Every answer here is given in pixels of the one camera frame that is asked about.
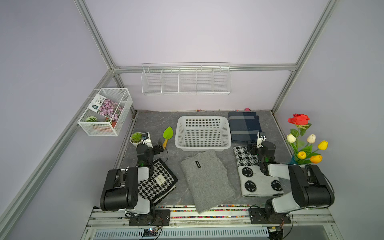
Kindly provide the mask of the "black white houndstooth scarf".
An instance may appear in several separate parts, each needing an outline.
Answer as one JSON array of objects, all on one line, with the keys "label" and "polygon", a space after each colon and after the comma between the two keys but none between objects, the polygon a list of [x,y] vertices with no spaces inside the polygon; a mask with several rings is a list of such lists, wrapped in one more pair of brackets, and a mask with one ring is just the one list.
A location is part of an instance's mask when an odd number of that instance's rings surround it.
[{"label": "black white houndstooth scarf", "polygon": [[153,175],[139,183],[139,196],[157,205],[176,188],[178,181],[163,160],[157,159],[154,161]]}]

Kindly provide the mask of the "smiley houndstooth white scarf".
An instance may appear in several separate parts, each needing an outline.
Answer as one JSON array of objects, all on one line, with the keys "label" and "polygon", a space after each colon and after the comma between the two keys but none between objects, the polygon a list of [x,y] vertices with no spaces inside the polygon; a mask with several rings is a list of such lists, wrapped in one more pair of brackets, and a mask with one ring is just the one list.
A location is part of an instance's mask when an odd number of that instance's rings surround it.
[{"label": "smiley houndstooth white scarf", "polygon": [[266,176],[258,165],[259,159],[251,155],[246,147],[234,147],[241,192],[244,197],[270,197],[284,194],[278,178]]}]

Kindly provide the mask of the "grey scarf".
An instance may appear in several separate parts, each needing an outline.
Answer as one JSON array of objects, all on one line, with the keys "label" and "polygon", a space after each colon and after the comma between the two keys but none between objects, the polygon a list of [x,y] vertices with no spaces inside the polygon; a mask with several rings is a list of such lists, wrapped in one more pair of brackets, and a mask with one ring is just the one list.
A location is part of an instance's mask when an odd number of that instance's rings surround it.
[{"label": "grey scarf", "polygon": [[235,195],[228,171],[216,152],[209,150],[181,162],[197,212],[203,213]]}]

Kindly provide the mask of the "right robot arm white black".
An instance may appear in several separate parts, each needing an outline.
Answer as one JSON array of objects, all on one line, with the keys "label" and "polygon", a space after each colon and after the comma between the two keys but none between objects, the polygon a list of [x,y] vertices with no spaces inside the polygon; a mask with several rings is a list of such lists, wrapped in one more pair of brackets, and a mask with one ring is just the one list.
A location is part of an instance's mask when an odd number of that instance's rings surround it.
[{"label": "right robot arm white black", "polygon": [[276,145],[248,142],[247,151],[258,158],[261,172],[268,177],[290,181],[291,192],[267,200],[266,215],[287,214],[304,208],[328,208],[335,202],[335,191],[316,165],[289,165],[275,161]]}]

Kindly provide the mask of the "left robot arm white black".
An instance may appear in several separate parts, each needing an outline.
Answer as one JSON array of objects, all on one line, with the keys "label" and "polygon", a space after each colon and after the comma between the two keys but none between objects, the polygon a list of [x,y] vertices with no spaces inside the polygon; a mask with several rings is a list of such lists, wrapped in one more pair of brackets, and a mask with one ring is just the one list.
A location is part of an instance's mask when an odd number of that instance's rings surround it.
[{"label": "left robot arm white black", "polygon": [[151,212],[151,201],[140,196],[139,183],[152,177],[154,156],[163,152],[164,147],[162,143],[139,144],[136,151],[136,166],[108,171],[100,199],[102,211],[125,209],[132,215],[147,215]]}]

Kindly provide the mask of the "navy striped folded scarf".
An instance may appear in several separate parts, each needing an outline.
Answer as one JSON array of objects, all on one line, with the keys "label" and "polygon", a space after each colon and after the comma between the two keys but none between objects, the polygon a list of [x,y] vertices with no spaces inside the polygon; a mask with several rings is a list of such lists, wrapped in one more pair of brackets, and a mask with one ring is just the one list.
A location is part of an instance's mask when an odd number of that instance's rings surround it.
[{"label": "navy striped folded scarf", "polygon": [[229,112],[228,120],[232,142],[256,142],[262,132],[256,112]]}]

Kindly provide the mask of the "white plastic basket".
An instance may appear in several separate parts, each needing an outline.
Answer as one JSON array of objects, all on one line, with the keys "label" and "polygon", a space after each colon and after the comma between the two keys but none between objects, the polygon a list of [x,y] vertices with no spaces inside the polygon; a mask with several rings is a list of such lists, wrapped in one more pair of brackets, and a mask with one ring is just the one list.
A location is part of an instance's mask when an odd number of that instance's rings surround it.
[{"label": "white plastic basket", "polygon": [[178,119],[175,145],[185,152],[222,152],[232,145],[229,121],[218,116],[183,116]]}]

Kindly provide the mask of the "green toy shovel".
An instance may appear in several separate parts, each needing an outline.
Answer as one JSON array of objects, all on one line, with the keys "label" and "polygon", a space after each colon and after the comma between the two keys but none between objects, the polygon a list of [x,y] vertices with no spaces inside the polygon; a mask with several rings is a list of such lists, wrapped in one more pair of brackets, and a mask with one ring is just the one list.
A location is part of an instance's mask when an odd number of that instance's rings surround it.
[{"label": "green toy shovel", "polygon": [[163,143],[164,148],[167,147],[168,141],[173,137],[173,135],[174,135],[173,128],[172,127],[166,128],[166,130],[163,133],[163,138],[165,139]]}]

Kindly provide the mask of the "small potted green plant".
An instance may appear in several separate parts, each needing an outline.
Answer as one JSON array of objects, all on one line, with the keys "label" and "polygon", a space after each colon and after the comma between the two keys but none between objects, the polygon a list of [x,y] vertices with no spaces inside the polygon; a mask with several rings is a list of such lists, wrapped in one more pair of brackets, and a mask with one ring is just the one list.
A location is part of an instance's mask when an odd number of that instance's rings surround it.
[{"label": "small potted green plant", "polygon": [[130,137],[130,142],[137,147],[138,145],[143,143],[143,133],[141,132],[135,132],[134,134],[131,135]]}]

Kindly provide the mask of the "artificial flower bouquet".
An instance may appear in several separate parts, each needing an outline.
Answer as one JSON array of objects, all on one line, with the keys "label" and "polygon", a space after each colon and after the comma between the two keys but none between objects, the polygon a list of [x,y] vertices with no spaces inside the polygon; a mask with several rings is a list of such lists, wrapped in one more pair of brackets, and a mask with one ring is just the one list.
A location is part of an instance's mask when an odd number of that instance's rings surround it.
[{"label": "artificial flower bouquet", "polygon": [[293,114],[288,123],[295,126],[290,129],[286,141],[293,150],[291,165],[318,164],[323,160],[321,151],[328,149],[329,142],[321,141],[316,146],[316,135],[311,134],[304,141],[307,130],[312,126],[310,118],[305,114]]}]

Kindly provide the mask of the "flower seed packet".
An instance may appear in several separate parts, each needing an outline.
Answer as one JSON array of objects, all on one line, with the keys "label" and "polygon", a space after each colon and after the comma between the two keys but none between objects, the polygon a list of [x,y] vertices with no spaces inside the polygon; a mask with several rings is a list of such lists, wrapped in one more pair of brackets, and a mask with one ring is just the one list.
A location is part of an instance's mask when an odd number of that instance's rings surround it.
[{"label": "flower seed packet", "polygon": [[117,122],[123,111],[123,106],[100,94],[96,94],[91,103],[88,105],[88,109]]}]

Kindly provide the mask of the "white mesh wall basket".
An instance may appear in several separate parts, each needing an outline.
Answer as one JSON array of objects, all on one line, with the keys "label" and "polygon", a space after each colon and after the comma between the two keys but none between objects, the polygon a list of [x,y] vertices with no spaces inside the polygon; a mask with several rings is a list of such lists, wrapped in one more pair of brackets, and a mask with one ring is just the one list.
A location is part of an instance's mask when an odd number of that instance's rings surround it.
[{"label": "white mesh wall basket", "polygon": [[91,137],[117,137],[132,104],[127,88],[101,88],[91,98],[78,125]]}]

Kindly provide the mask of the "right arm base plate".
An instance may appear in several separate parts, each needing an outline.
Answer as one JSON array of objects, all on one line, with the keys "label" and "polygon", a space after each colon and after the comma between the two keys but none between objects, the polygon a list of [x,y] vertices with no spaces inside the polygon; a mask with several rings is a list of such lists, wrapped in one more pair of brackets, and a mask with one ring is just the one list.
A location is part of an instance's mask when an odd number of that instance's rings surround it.
[{"label": "right arm base plate", "polygon": [[291,224],[290,215],[279,213],[266,213],[261,208],[249,208],[249,216],[252,225],[273,224],[273,225],[285,225]]}]

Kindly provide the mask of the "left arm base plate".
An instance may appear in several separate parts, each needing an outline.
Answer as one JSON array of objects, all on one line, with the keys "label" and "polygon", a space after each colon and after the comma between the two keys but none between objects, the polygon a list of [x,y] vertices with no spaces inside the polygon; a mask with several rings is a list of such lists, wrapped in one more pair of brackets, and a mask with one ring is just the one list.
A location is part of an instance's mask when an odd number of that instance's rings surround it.
[{"label": "left arm base plate", "polygon": [[168,226],[171,220],[170,210],[153,210],[146,215],[130,217],[130,227]]}]

